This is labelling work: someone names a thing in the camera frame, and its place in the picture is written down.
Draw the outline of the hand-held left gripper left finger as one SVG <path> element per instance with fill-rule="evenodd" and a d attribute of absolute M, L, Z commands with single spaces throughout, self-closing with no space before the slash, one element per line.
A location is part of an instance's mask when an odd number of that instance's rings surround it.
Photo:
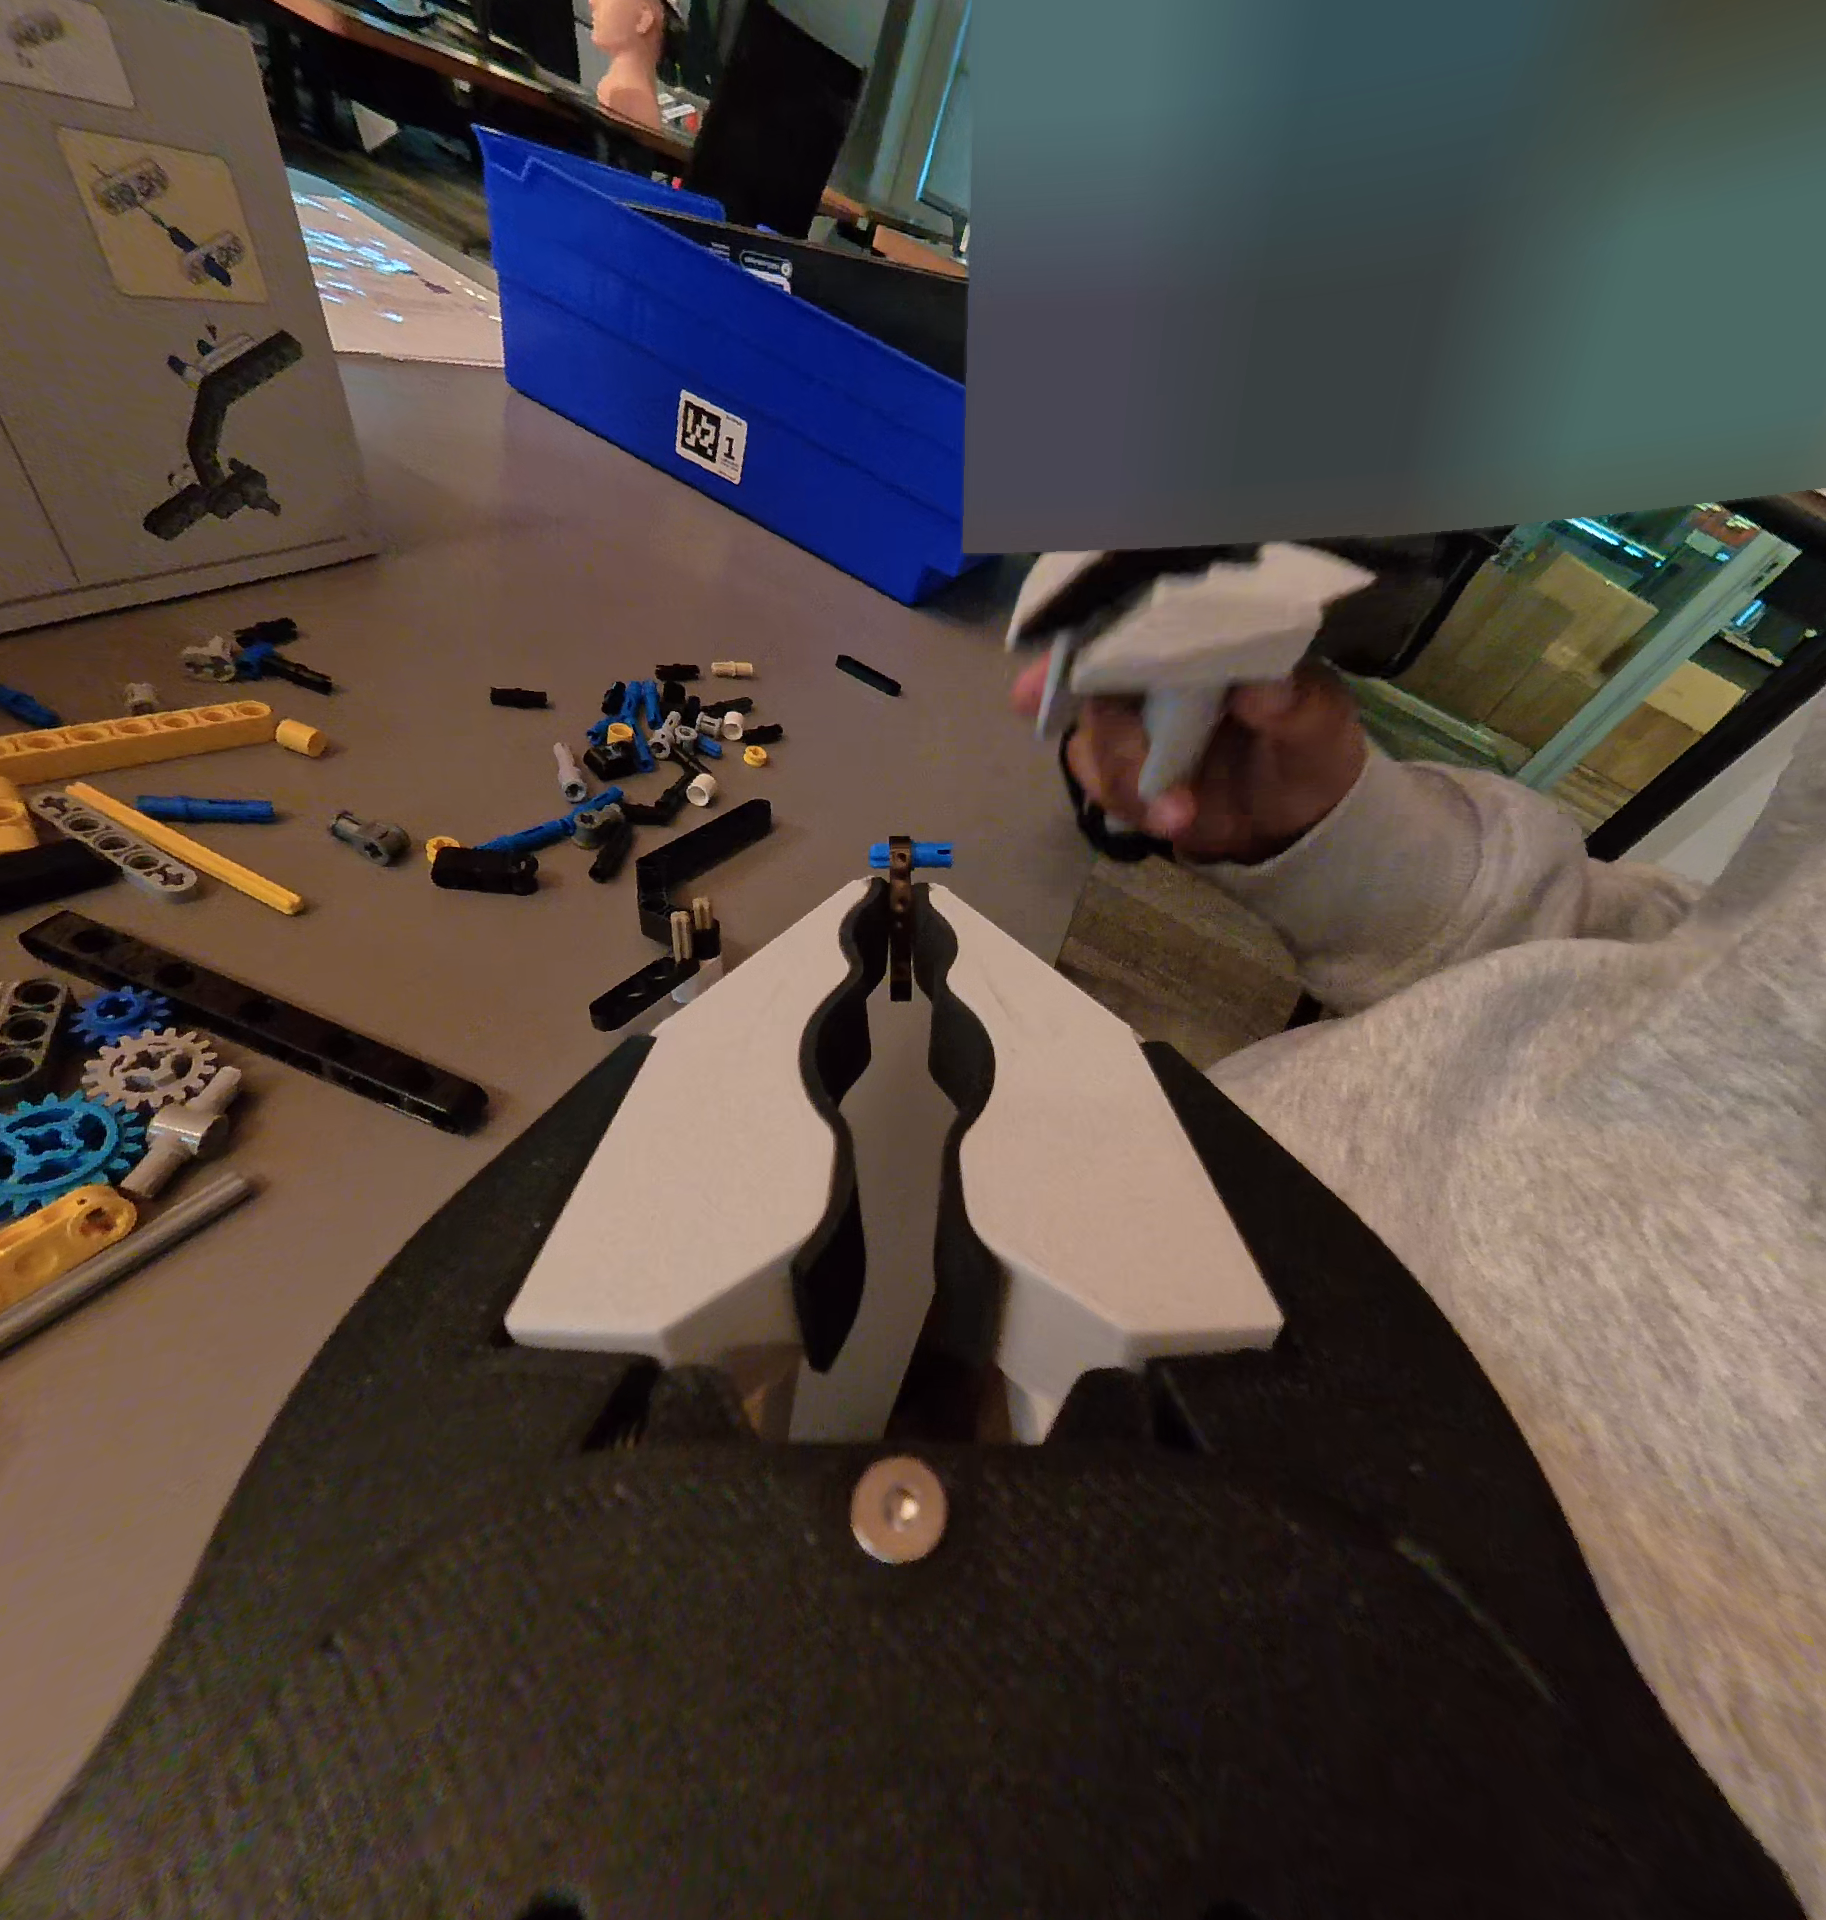
<path fill-rule="evenodd" d="M 612 1121 L 506 1310 L 541 1351 L 716 1370 L 783 1441 L 808 1342 L 792 1264 L 853 1188 L 839 1095 L 808 1087 L 822 1004 L 868 976 L 850 881 L 648 1036 Z"/>

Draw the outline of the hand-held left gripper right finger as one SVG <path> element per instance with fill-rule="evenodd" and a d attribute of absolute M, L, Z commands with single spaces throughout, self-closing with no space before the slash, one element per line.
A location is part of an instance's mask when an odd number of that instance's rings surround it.
<path fill-rule="evenodd" d="M 1284 1312 L 1154 1072 L 1190 1062 L 954 889 L 920 893 L 927 1070 L 956 1108 L 936 1303 L 1015 1439 L 1045 1439 L 1088 1374 L 1269 1350 Z"/>

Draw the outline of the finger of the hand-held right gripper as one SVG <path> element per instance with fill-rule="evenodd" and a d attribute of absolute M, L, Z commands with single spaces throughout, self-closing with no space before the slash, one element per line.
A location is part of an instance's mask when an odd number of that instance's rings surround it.
<path fill-rule="evenodd" d="M 1069 693 L 1140 706 L 1138 799 L 1198 774 L 1229 688 L 1284 682 L 1374 573 L 1304 544 L 1269 541 L 1254 561 L 1168 575 L 1069 644 Z"/>
<path fill-rule="evenodd" d="M 1107 622 L 1109 573 L 1113 555 L 1105 551 L 1062 551 L 1041 555 L 1022 581 L 1005 649 L 1029 660 L 1045 660 L 1031 705 L 1038 739 L 1045 739 L 1062 724 L 1072 664 Z"/>

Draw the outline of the small black piece blue pin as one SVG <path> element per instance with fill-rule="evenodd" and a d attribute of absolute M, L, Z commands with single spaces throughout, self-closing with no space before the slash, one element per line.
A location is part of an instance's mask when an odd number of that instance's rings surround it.
<path fill-rule="evenodd" d="M 954 844 L 904 834 L 868 849 L 868 868 L 885 876 L 885 983 L 887 997 L 907 1004 L 914 993 L 920 889 L 925 871 L 954 868 Z"/>

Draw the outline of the person's right forearm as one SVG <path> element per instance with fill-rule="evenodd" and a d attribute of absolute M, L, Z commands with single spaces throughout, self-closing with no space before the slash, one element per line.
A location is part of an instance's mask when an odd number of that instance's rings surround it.
<path fill-rule="evenodd" d="M 1599 861 L 1570 817 L 1513 779 L 1376 748 L 1285 850 L 1192 866 L 1279 938 L 1328 1016 L 1507 948 L 1655 941 L 1701 896 L 1664 868 Z"/>

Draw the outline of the black bent lego beam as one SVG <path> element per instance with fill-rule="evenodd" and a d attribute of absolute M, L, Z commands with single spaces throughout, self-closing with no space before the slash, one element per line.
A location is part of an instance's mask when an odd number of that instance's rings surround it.
<path fill-rule="evenodd" d="M 636 919 L 642 938 L 655 944 L 655 957 L 636 972 L 606 987 L 589 1003 L 593 1030 L 618 1032 L 645 1017 L 654 1006 L 672 1001 L 676 965 L 670 957 L 669 916 L 689 900 L 682 889 L 714 875 L 723 863 L 757 846 L 773 831 L 773 808 L 766 799 L 750 799 L 664 843 L 636 863 Z"/>

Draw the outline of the pile of small lego pins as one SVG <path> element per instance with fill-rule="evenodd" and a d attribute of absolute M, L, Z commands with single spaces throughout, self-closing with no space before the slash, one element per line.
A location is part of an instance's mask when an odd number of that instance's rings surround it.
<path fill-rule="evenodd" d="M 787 727 L 757 698 L 727 685 L 755 680 L 746 660 L 669 660 L 612 682 L 576 741 L 553 741 L 553 783 L 563 813 L 555 839 L 582 850 L 606 883 L 634 858 L 640 834 L 718 806 L 724 769 L 761 769 Z"/>

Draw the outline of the long black lego beam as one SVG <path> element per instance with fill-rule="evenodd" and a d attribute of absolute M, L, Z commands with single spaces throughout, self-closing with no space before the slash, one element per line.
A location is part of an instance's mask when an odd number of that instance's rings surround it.
<path fill-rule="evenodd" d="M 103 989 L 152 989 L 249 1053 L 448 1136 L 471 1136 L 488 1115 L 474 1079 L 76 910 L 44 914 L 16 941 Z"/>

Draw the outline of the light grey lego connector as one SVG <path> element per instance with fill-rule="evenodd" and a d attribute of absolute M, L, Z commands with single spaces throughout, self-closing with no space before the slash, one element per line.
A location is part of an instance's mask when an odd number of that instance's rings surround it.
<path fill-rule="evenodd" d="M 122 1177 L 117 1189 L 135 1203 L 149 1203 L 182 1170 L 210 1158 L 229 1136 L 239 1084 L 242 1072 L 225 1064 L 203 1090 L 161 1108 L 147 1125 L 139 1162 Z"/>

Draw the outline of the grey lego gear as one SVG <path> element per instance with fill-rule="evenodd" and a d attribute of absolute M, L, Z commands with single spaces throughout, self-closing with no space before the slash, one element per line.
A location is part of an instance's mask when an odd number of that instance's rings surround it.
<path fill-rule="evenodd" d="M 119 1113 L 156 1115 L 203 1093 L 221 1064 L 217 1046 L 203 1032 L 156 1027 L 91 1053 L 80 1090 Z"/>

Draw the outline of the long grey lego axle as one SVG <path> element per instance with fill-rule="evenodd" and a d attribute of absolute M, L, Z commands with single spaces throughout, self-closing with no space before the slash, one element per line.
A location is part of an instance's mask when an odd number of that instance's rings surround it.
<path fill-rule="evenodd" d="M 126 1238 L 96 1251 L 76 1270 L 37 1289 L 29 1300 L 0 1316 L 0 1355 L 180 1244 L 253 1194 L 255 1185 L 250 1179 L 237 1173 L 221 1173 L 197 1191 L 180 1198 L 180 1203 L 156 1211 L 146 1224 L 139 1222 L 141 1215 L 136 1213 L 136 1224 Z"/>

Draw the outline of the yellow lego axle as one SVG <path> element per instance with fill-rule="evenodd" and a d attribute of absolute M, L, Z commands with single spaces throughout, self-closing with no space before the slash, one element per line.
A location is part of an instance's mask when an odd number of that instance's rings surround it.
<path fill-rule="evenodd" d="M 96 810 L 111 823 L 130 829 L 149 846 L 192 868 L 197 875 L 219 881 L 246 900 L 255 900 L 256 904 L 285 916 L 297 916 L 307 910 L 307 900 L 293 889 L 282 886 L 267 876 L 260 876 L 256 871 L 237 863 L 236 860 L 229 860 L 226 854 L 219 854 L 211 849 L 201 846 L 190 835 L 174 829 L 171 824 L 152 820 L 130 804 L 119 804 L 84 779 L 65 784 L 62 793 L 65 796 Z"/>

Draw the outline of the large blue lego gear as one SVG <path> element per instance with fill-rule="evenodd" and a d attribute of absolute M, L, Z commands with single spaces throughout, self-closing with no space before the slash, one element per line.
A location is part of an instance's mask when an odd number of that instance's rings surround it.
<path fill-rule="evenodd" d="M 146 1148 L 147 1121 L 86 1095 L 0 1109 L 0 1225 L 80 1188 L 116 1188 Z"/>

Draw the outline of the short yellow lego beam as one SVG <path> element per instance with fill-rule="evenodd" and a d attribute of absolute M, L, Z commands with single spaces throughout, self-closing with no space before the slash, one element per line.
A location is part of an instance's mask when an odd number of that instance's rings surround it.
<path fill-rule="evenodd" d="M 128 1196 L 116 1188 L 86 1185 L 1 1225 L 0 1316 L 126 1238 L 135 1224 L 136 1209 Z"/>

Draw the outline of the thin grey lego beam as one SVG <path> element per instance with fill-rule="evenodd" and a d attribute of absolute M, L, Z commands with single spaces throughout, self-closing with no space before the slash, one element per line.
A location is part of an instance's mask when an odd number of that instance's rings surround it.
<path fill-rule="evenodd" d="M 62 837 L 75 839 L 110 860 L 117 875 L 149 900 L 184 904 L 201 893 L 201 876 L 192 868 L 169 858 L 133 829 L 117 824 L 99 806 L 46 790 L 27 799 L 27 813 L 57 829 Z"/>

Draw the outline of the grey blue black lego assembly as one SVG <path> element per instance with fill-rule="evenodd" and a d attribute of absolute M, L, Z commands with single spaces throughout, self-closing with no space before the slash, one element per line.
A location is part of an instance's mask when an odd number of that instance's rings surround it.
<path fill-rule="evenodd" d="M 180 646 L 180 668 L 215 683 L 282 682 L 291 688 L 330 696 L 336 682 L 324 670 L 291 657 L 300 624 L 291 615 L 270 615 L 229 634 L 211 634 Z"/>

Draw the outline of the long yellow lego beam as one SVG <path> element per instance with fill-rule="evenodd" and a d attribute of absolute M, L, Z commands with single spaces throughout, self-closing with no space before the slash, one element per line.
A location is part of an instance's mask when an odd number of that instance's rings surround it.
<path fill-rule="evenodd" d="M 280 715 L 260 701 L 174 706 L 0 735 L 0 779 L 12 787 L 265 745 Z"/>

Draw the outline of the wide black lego piece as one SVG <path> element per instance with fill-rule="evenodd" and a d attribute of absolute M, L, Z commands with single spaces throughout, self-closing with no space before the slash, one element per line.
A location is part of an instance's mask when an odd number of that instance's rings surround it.
<path fill-rule="evenodd" d="M 0 852 L 0 916 L 103 889 L 122 870 L 81 839 L 44 839 Z"/>

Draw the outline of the lego instruction booklet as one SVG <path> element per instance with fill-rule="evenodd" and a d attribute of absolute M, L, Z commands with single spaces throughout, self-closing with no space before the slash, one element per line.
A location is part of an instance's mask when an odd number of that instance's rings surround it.
<path fill-rule="evenodd" d="M 0 3 L 0 634 L 377 548 L 246 33 Z"/>

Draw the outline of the person's right hand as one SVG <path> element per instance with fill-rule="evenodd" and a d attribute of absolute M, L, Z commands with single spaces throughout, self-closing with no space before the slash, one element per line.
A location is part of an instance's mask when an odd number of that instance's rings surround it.
<path fill-rule="evenodd" d="M 1348 685 L 1323 661 L 1228 690 L 1198 769 L 1140 796 L 1146 732 L 1124 698 L 1086 701 L 1062 741 L 1072 787 L 1120 834 L 1192 863 L 1257 866 L 1309 835 L 1362 774 L 1368 738 Z"/>

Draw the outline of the wood grain board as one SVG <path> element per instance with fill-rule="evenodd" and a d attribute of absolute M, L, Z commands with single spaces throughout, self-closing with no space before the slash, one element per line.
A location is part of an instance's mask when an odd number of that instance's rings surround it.
<path fill-rule="evenodd" d="M 1282 942 L 1254 914 L 1158 858 L 1094 861 L 1055 966 L 1138 1039 L 1198 1070 L 1282 1032 L 1300 998 Z"/>

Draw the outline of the blue plastic bin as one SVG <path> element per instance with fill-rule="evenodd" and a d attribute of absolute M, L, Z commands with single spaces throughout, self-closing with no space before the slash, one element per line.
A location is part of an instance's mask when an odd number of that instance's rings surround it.
<path fill-rule="evenodd" d="M 520 396 L 902 605 L 963 537 L 964 290 L 475 126 Z"/>

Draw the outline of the person's grey sweater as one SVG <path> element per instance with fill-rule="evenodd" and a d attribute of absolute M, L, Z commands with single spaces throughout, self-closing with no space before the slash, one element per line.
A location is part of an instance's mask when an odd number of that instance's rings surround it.
<path fill-rule="evenodd" d="M 1826 1915 L 1826 688 L 1664 936 L 1507 948 L 1213 1078 L 1476 1355 L 1675 1730 Z"/>

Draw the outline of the mannequin head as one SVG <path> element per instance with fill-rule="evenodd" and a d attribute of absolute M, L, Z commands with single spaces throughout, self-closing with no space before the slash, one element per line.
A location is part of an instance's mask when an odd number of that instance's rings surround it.
<path fill-rule="evenodd" d="M 686 3 L 589 3 L 589 45 L 604 58 L 593 88 L 599 110 L 636 126 L 661 128 L 660 56 L 682 41 Z"/>

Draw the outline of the black metal frame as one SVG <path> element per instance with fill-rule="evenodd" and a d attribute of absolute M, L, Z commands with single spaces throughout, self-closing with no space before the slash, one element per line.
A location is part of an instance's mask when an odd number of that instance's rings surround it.
<path fill-rule="evenodd" d="M 1404 760 L 1555 804 L 1633 854 L 1826 685 L 1826 492 L 1458 536 L 1394 672 L 1351 688 Z"/>

